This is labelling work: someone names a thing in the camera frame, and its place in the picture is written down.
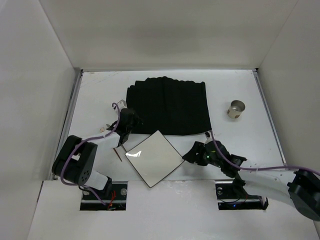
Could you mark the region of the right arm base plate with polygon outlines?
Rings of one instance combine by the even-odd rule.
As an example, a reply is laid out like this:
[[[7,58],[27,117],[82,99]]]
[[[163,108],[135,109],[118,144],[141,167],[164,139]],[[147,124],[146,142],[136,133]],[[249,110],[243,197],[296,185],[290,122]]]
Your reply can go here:
[[[220,211],[266,210],[269,201],[266,197],[249,195],[242,186],[231,182],[215,184],[217,206]]]

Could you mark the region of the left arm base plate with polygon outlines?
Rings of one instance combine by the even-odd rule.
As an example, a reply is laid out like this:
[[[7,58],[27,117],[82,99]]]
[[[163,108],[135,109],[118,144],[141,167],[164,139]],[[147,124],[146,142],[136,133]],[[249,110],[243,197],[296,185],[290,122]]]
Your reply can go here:
[[[110,189],[102,192],[94,189],[94,193],[83,187],[80,201],[81,211],[125,211],[127,208],[128,182],[115,181]]]

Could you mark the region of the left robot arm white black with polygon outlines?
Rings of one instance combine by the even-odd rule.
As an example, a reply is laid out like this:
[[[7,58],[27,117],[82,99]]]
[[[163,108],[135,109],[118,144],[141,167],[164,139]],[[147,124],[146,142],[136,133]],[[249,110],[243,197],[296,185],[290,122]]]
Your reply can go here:
[[[131,108],[117,108],[116,112],[117,120],[106,131],[86,139],[68,136],[51,168],[52,174],[60,177],[63,184],[78,186],[99,200],[110,195],[112,179],[93,170],[98,151],[122,146],[142,122]]]

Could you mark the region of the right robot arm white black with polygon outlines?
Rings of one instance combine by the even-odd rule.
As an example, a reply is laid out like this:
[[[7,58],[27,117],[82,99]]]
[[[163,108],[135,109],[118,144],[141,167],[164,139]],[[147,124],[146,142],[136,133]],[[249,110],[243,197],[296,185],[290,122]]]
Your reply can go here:
[[[213,165],[233,179],[237,193],[246,196],[271,198],[295,208],[304,217],[320,220],[320,179],[310,170],[245,169],[247,159],[230,154],[220,141],[196,141],[182,157],[183,160],[199,166]]]

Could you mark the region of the black cloth placemat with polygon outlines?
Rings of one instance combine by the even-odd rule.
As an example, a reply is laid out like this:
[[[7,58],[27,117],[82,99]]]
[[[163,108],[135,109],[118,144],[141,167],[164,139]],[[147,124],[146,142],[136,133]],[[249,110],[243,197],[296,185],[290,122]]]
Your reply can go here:
[[[160,131],[168,136],[190,136],[212,129],[203,81],[167,76],[137,80],[127,89],[126,103],[142,120],[132,131],[134,134]]]

